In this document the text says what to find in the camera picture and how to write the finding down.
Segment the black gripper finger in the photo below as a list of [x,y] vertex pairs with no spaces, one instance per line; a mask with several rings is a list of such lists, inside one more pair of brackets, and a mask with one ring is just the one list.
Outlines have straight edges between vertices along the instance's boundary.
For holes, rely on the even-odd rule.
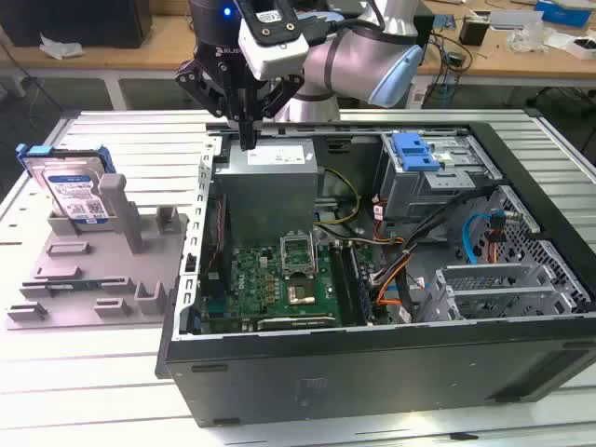
[[305,80],[299,74],[288,74],[278,79],[257,81],[250,89],[250,149],[257,142],[257,122],[273,118],[298,92]]
[[242,150],[251,149],[251,120],[241,100],[238,76],[226,61],[216,61],[214,74],[205,75],[206,69],[198,59],[186,62],[178,70],[175,80],[194,100],[215,117],[225,117],[237,131]]

